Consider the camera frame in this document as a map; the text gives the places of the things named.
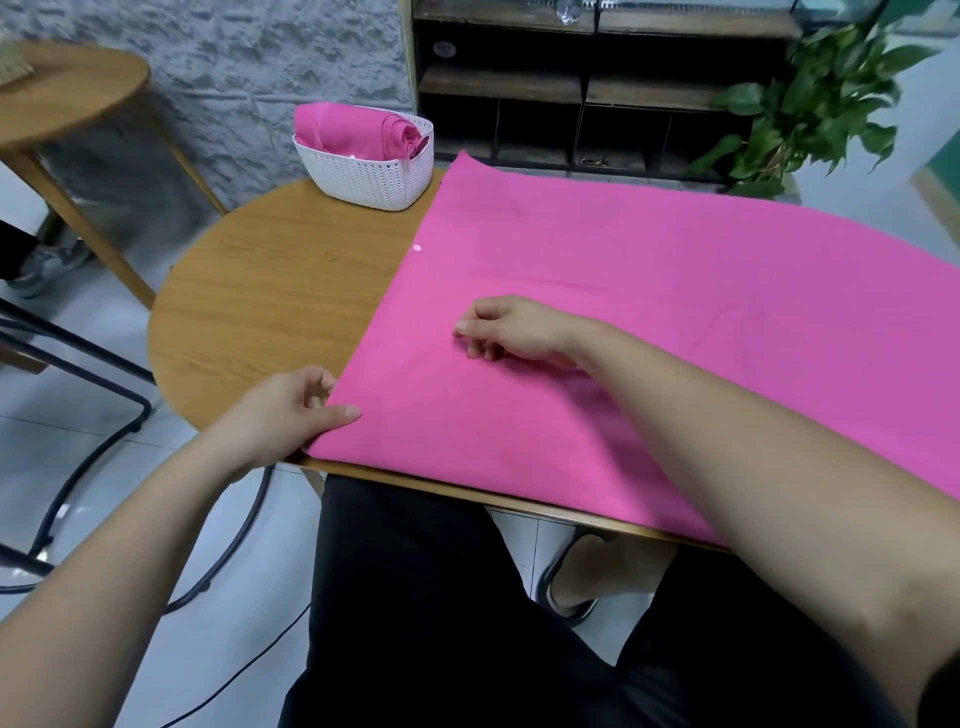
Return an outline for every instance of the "sneaker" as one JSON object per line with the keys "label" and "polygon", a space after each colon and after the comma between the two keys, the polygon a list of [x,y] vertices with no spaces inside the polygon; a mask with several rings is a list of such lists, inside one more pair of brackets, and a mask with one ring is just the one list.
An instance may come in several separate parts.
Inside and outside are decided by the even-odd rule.
{"label": "sneaker", "polygon": [[38,296],[55,280],[80,268],[93,252],[79,237],[61,240],[55,246],[37,245],[20,266],[20,275],[8,280],[11,293],[21,299]]}

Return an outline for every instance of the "pink cloth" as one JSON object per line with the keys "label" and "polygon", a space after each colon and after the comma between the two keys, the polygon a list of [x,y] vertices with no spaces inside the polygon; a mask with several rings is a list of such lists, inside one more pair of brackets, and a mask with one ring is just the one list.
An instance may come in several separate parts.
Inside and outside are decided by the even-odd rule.
{"label": "pink cloth", "polygon": [[460,155],[332,403],[316,457],[718,542],[578,371],[469,360],[470,301],[610,321],[960,497],[960,271],[812,209],[499,172]]}
{"label": "pink cloth", "polygon": [[329,101],[298,106],[294,133],[304,147],[374,161],[412,159],[427,142],[399,114]]}

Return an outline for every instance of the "green wall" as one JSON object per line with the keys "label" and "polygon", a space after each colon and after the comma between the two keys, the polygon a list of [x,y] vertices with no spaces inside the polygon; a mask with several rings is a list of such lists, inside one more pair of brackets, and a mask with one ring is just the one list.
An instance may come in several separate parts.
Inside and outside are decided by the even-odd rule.
{"label": "green wall", "polygon": [[930,169],[953,197],[960,200],[960,132],[930,160]]}

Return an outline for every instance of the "stool leg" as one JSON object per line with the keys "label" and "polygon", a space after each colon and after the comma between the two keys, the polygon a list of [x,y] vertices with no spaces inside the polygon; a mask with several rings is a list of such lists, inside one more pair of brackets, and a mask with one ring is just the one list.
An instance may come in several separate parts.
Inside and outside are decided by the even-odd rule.
{"label": "stool leg", "polygon": [[160,137],[167,149],[170,150],[170,154],[173,155],[174,159],[180,165],[184,172],[193,180],[200,191],[206,196],[210,201],[210,204],[224,216],[228,213],[224,204],[220,202],[220,199],[213,193],[213,190],[207,185],[204,181],[204,178],[200,176],[200,172],[197,171],[197,168],[190,163],[190,160],[186,158],[186,155],[180,150],[180,147],[174,142],[173,137],[167,132],[166,128],[163,126],[163,123],[160,121],[156,113],[150,108],[146,101],[142,98],[134,99],[133,103],[140,111],[140,115],[143,116],[144,120],[147,122],[147,125],[154,130],[154,133]]}
{"label": "stool leg", "polygon": [[154,305],[156,294],[131,267],[130,263],[97,232],[84,217],[77,204],[63,191],[57,181],[40,164],[32,150],[7,150],[0,153],[3,161],[13,173],[32,187],[42,197],[70,229],[84,239],[90,250],[99,257],[104,265],[120,279],[141,303],[147,308]]}

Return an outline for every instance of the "woven basket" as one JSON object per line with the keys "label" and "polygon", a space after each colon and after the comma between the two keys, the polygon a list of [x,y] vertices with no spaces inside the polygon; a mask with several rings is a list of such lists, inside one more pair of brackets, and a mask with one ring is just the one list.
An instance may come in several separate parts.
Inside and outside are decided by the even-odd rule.
{"label": "woven basket", "polygon": [[321,190],[338,200],[391,212],[406,209],[423,194],[433,175],[433,124],[409,113],[391,113],[410,119],[423,136],[429,137],[413,159],[371,161],[341,157],[304,147],[294,137],[303,166]]}

